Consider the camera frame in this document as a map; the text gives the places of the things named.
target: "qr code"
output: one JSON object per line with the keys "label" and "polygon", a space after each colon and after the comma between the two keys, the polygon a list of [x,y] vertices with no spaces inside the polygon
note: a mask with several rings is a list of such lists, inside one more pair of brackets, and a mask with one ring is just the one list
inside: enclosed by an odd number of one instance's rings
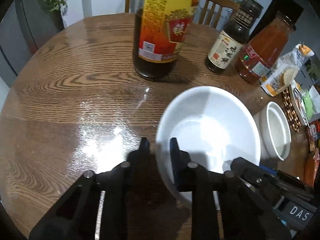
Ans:
{"label": "qr code", "polygon": [[142,49],[153,53],[155,51],[155,45],[149,42],[144,41]]}

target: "small white bowl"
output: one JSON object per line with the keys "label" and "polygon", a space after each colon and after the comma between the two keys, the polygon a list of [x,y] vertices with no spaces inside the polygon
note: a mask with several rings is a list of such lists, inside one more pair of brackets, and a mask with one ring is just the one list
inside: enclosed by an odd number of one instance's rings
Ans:
{"label": "small white bowl", "polygon": [[156,160],[170,192],[191,206],[191,192],[178,192],[173,183],[170,138],[180,150],[210,171],[230,170],[233,159],[243,157],[259,165],[260,138],[252,115],[229,92],[217,87],[194,87],[178,95],[164,111],[156,135]]}
{"label": "small white bowl", "polygon": [[284,161],[290,152],[291,133],[281,107],[269,102],[253,117],[261,139],[261,158]]}

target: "round wooden table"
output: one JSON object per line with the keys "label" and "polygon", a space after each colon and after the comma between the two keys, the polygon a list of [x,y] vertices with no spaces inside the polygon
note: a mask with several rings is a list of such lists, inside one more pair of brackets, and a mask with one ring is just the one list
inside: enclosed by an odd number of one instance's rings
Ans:
{"label": "round wooden table", "polygon": [[[133,14],[86,18],[49,40],[12,86],[0,117],[1,201],[25,236],[68,187],[88,169],[111,170],[151,142],[140,184],[128,207],[129,239],[190,239],[190,210],[177,205],[156,168],[154,142],[160,117],[184,90],[202,85],[237,96],[252,114],[269,101],[229,67],[216,75],[204,59],[218,32],[193,24],[173,72],[162,82],[139,77],[132,65]],[[282,170],[303,179],[306,136],[292,131]]]}

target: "glass bottle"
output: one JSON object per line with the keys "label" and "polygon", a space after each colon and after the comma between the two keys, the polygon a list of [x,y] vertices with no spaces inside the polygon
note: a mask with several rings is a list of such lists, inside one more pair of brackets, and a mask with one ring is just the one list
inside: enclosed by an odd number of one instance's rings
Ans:
{"label": "glass bottle", "polygon": [[276,18],[240,51],[235,67],[248,83],[266,75],[295,31],[291,20],[278,12]]}
{"label": "glass bottle", "polygon": [[132,62],[148,80],[170,73],[199,0],[140,0],[135,16]]}
{"label": "glass bottle", "polygon": [[208,69],[221,73],[249,40],[249,30],[263,7],[255,0],[243,0],[235,17],[223,27],[204,63]]}

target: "snack packet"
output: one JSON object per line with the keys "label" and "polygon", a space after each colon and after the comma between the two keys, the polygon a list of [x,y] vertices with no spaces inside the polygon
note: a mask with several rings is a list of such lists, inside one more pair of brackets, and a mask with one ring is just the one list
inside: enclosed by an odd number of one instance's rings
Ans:
{"label": "snack packet", "polygon": [[314,52],[306,45],[297,44],[292,51],[279,57],[268,74],[260,78],[261,87],[271,96],[284,91],[298,74],[305,57]]}

